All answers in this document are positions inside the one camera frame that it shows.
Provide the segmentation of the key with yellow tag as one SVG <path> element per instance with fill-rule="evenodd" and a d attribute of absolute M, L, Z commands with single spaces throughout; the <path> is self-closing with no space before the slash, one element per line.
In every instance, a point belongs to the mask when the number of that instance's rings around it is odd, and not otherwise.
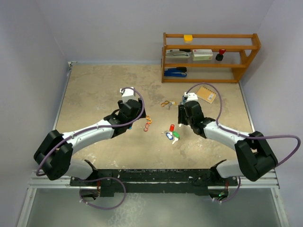
<path fill-rule="evenodd" d="M 175 102 L 175 101 L 169 102 L 169 103 L 168 103 L 168 110 L 170 110 L 170 108 L 171 108 L 172 106 L 174 106 L 174 105 L 177 105 L 177 102 Z"/>

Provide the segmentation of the key with red tag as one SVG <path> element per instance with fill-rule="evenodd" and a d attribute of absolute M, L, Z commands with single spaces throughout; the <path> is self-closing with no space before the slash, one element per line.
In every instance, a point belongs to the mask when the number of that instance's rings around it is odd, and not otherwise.
<path fill-rule="evenodd" d="M 173 132 L 175 129 L 175 125 L 174 124 L 171 124 L 169 129 L 166 131 L 166 132 Z"/>

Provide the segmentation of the orange red carabiner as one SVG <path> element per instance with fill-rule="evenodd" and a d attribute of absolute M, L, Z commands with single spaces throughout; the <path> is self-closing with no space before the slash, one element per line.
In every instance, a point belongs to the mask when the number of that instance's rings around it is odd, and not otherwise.
<path fill-rule="evenodd" d="M 170 103 L 170 101 L 166 100 L 163 103 L 161 103 L 161 107 L 165 107 L 166 105 L 168 105 Z"/>

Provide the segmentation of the key with green tag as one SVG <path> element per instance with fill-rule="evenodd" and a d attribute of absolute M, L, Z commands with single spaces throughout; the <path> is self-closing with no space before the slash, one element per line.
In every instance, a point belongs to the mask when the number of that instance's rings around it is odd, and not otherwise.
<path fill-rule="evenodd" d="M 172 135 L 174 136 L 172 144 L 175 144 L 180 139 L 180 135 L 176 131 L 173 131 Z"/>

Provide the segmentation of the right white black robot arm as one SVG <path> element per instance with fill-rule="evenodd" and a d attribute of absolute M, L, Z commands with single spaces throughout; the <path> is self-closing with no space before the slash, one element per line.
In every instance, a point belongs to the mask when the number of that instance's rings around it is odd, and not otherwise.
<path fill-rule="evenodd" d="M 255 131 L 241 136 L 231 133 L 231 129 L 223 130 L 215 119 L 204 116 L 197 101 L 178 106 L 178 123 L 188 125 L 196 135 L 217 141 L 236 152 L 236 159 L 223 160 L 211 167 L 210 178 L 216 185 L 234 176 L 244 176 L 255 182 L 278 164 L 268 142 L 261 139 L 262 133 Z"/>

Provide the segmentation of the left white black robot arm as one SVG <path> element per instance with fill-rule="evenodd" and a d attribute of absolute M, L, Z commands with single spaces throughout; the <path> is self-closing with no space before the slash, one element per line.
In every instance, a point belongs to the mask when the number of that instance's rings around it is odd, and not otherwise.
<path fill-rule="evenodd" d="M 53 130 L 47 134 L 35 152 L 34 160 L 49 180 L 66 175 L 80 178 L 86 185 L 96 183 L 97 169 L 87 160 L 73 161 L 71 157 L 85 147 L 125 133 L 133 122 L 146 116 L 142 98 L 120 100 L 118 105 L 117 110 L 94 125 L 66 133 Z"/>

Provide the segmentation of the brown spiral notebook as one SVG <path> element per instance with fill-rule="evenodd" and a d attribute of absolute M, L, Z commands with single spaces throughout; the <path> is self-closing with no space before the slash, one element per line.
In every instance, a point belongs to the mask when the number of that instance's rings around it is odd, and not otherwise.
<path fill-rule="evenodd" d="M 216 93 L 206 87 L 200 87 L 196 92 L 198 98 L 212 104 L 216 98 Z"/>

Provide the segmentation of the key with light blue tag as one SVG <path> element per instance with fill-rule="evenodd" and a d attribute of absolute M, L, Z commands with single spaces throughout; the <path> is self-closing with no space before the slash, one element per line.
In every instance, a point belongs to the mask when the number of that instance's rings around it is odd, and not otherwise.
<path fill-rule="evenodd" d="M 174 137 L 172 135 L 172 132 L 168 131 L 168 132 L 163 132 L 162 134 L 165 134 L 166 137 L 169 139 L 169 140 L 173 140 Z"/>

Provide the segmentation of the blue stapler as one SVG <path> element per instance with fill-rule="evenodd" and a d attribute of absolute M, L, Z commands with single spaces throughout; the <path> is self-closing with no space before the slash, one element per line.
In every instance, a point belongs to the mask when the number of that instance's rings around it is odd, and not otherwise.
<path fill-rule="evenodd" d="M 179 77 L 185 78 L 187 76 L 187 68 L 186 67 L 175 67 L 164 70 L 165 77 Z"/>

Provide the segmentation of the wooden shelf rack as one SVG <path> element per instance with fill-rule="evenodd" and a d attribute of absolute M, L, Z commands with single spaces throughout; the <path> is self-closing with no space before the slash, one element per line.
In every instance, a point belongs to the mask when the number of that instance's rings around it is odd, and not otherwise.
<path fill-rule="evenodd" d="M 189 83 L 238 83 L 261 48 L 257 34 L 191 34 L 191 44 L 184 43 L 184 34 L 163 34 L 161 57 L 162 82 Z M 213 58 L 208 61 L 194 61 L 189 58 L 167 58 L 169 49 L 211 49 Z M 225 49 L 222 61 L 215 59 L 220 49 Z M 165 77 L 164 70 L 186 67 L 187 76 Z"/>

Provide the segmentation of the white stapler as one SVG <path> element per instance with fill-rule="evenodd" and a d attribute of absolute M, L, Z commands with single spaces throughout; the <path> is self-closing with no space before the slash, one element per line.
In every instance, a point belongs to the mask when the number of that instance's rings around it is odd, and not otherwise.
<path fill-rule="evenodd" d="M 169 49 L 166 50 L 167 58 L 189 58 L 191 56 L 190 49 Z"/>

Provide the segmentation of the white cardboard box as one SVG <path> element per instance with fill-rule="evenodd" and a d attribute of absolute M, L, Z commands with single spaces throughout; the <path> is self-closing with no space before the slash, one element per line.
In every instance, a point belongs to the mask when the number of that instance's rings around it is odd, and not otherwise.
<path fill-rule="evenodd" d="M 213 58 L 213 52 L 211 49 L 193 49 L 192 59 L 194 61 L 208 61 Z"/>

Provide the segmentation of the red black stamp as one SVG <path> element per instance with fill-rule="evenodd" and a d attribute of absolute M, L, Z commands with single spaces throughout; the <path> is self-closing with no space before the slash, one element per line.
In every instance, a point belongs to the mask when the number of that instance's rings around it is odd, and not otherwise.
<path fill-rule="evenodd" d="M 224 55 L 225 52 L 226 52 L 225 49 L 220 49 L 219 52 L 217 53 L 215 59 L 217 61 L 222 61 L 223 60 L 223 55 Z"/>

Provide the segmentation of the yellow tape dispenser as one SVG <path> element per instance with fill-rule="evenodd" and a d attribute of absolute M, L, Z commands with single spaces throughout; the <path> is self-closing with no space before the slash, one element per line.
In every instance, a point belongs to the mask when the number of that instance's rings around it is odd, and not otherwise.
<path fill-rule="evenodd" d="M 193 41 L 193 36 L 189 35 L 189 34 L 184 34 L 183 35 L 183 40 L 184 40 L 184 43 L 191 44 L 192 41 Z"/>

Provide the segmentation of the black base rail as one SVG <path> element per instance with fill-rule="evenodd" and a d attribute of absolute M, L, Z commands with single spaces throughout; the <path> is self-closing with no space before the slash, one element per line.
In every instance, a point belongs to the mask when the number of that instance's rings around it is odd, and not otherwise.
<path fill-rule="evenodd" d="M 190 193 L 218 196 L 228 186 L 237 186 L 236 177 L 222 178 L 212 169 L 99 169 L 71 186 L 82 189 L 100 186 L 101 197 L 115 193 Z"/>

